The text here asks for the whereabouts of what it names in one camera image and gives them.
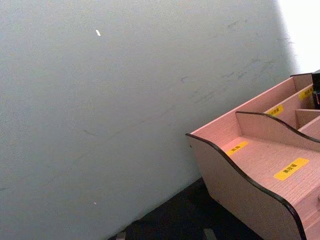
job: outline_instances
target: yellow sticker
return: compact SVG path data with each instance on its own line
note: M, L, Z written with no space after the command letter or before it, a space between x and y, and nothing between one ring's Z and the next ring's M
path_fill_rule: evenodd
M308 159L298 158L273 176L276 179L284 181L292 174L294 174L296 171L298 171L300 168L302 168L304 165L306 165L308 162Z
M272 108L270 111L267 112L267 114L272 115L272 116L277 116L280 113L284 111L284 106L282 104Z
M235 152L239 151L240 149L242 149L247 144L248 144L247 141L240 142L237 146L235 146L234 148L227 151L226 154L228 156L230 156L230 155L234 154Z
M314 90L314 88L311 86L308 89L302 91L299 93L299 99L300 101L302 101L303 99L306 99L307 97L309 97L312 94L312 91Z

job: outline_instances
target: wooden desk organizer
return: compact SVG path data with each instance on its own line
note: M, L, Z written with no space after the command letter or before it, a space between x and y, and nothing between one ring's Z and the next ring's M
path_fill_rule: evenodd
M320 240L312 84L293 75L187 134L210 196L266 240Z

